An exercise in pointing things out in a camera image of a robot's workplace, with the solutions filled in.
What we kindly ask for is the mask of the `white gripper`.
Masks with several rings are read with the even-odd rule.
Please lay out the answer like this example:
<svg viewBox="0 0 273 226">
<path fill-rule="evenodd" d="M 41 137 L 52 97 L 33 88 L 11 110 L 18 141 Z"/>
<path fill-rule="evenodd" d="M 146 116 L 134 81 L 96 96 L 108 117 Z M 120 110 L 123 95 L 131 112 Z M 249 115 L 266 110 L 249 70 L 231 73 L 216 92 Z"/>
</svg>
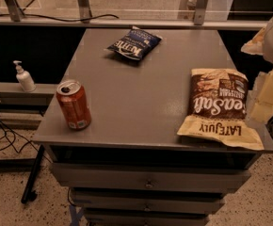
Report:
<svg viewBox="0 0 273 226">
<path fill-rule="evenodd" d="M 266 28 L 263 27 L 241 47 L 241 51 L 249 55 L 263 55 L 265 60 L 273 63 L 273 17 Z M 269 73 L 259 72 L 256 77 L 249 117 L 264 124 L 273 117 L 273 69 Z"/>
</svg>

